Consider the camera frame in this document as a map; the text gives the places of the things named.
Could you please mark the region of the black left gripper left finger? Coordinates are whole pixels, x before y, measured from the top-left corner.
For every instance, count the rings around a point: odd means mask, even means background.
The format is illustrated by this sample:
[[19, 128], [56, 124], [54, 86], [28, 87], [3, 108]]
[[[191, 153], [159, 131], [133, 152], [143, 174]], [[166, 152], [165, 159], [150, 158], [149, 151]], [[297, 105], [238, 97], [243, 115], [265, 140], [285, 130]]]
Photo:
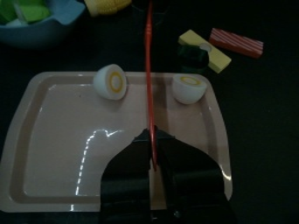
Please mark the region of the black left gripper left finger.
[[101, 180], [99, 224], [150, 224], [150, 133], [113, 157]]

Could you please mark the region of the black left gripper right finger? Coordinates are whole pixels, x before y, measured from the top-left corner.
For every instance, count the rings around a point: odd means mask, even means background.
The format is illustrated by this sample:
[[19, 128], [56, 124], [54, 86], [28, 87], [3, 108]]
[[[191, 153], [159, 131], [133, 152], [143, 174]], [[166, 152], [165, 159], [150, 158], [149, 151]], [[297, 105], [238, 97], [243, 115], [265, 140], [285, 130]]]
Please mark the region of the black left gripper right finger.
[[170, 224], [238, 224], [217, 161], [165, 131], [155, 134]]

